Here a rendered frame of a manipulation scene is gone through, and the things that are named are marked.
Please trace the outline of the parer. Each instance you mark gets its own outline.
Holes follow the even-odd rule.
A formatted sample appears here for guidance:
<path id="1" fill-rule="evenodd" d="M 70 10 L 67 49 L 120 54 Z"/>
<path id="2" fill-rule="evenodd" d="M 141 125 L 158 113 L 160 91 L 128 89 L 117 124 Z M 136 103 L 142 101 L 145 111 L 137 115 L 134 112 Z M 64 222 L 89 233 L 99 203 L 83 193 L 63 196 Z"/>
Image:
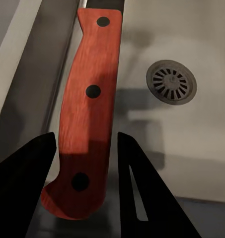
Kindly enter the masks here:
<path id="1" fill-rule="evenodd" d="M 65 220 L 101 208 L 107 188 L 125 0 L 87 0 L 77 9 L 82 40 L 67 79 L 59 123 L 58 177 L 42 206 Z"/>

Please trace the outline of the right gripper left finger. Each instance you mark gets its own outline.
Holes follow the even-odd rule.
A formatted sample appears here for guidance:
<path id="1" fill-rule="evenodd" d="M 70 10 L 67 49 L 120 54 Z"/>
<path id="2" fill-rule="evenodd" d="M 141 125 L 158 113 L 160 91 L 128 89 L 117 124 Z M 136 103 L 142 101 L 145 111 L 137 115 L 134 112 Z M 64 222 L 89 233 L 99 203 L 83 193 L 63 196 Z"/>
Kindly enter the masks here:
<path id="1" fill-rule="evenodd" d="M 50 132 L 0 163 L 0 238 L 25 238 L 56 150 Z"/>

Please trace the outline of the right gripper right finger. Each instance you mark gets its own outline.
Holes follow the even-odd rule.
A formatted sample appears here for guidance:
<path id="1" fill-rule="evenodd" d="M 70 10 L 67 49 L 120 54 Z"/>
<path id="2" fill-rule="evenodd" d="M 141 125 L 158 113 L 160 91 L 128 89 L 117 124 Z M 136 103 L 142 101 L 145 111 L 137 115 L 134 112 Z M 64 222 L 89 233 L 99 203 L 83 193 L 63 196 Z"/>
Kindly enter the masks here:
<path id="1" fill-rule="evenodd" d="M 121 238 L 202 238 L 137 141 L 118 132 Z M 149 221 L 137 218 L 129 165 Z"/>

